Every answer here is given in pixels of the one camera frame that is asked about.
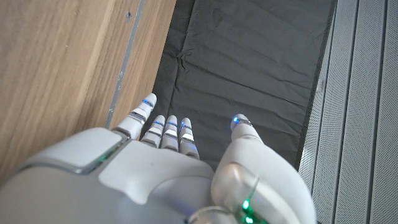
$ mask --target green led light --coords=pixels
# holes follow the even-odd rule
[[[253,219],[250,217],[246,217],[246,223],[253,223]]]
[[[105,155],[101,156],[101,157],[98,159],[98,161],[104,162],[104,161],[106,160],[106,157],[107,157],[107,155],[105,154]]]
[[[244,202],[243,202],[243,209],[248,209],[249,208],[249,200],[245,200]]]

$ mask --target metal strip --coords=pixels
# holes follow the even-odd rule
[[[116,103],[118,102],[118,97],[119,97],[120,89],[122,87],[124,73],[126,72],[127,63],[129,61],[129,58],[131,55],[132,45],[134,43],[134,39],[136,38],[138,23],[141,18],[142,10],[144,9],[144,4],[145,4],[145,0],[139,1],[136,18],[134,20],[134,24],[132,26],[131,33],[130,33],[129,42],[127,43],[127,47],[126,47],[126,53],[124,54],[123,63],[122,63],[122,66],[121,66],[120,72],[119,72],[118,81],[116,82],[116,86],[115,86],[115,89],[113,92],[112,102],[111,102],[111,105],[109,106],[108,115],[106,116],[105,128],[109,128],[111,126],[113,112],[116,107]]]

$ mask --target wooden panel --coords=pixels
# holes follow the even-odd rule
[[[111,127],[152,91],[176,0],[146,0]]]
[[[153,38],[158,35],[164,43],[173,8],[157,4],[167,2],[146,0],[142,13],[158,18],[147,13],[171,10],[169,21],[151,25],[167,26],[165,34],[138,29],[137,37],[158,40]],[[82,129],[104,126],[138,5],[139,0],[0,2],[0,183],[41,149]],[[139,27],[145,26],[140,21]],[[153,51],[160,55],[163,44],[157,47]],[[145,88],[138,91],[150,91],[154,77],[140,78]]]

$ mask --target robot fingertip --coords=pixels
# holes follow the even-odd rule
[[[152,104],[153,106],[155,106],[156,101],[157,101],[156,95],[153,94],[153,93],[150,93],[149,95],[147,95],[147,96],[144,98],[144,100],[143,100],[143,102],[145,102],[145,103],[150,103],[150,104]]]
[[[154,121],[155,123],[161,123],[161,124],[164,124],[164,122],[165,122],[165,118],[164,118],[164,116],[163,115],[158,115],[156,118],[155,118],[155,121]]]

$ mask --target black cloth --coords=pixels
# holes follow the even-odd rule
[[[216,168],[246,115],[298,168],[334,0],[177,0],[153,92],[158,114],[191,119]]]

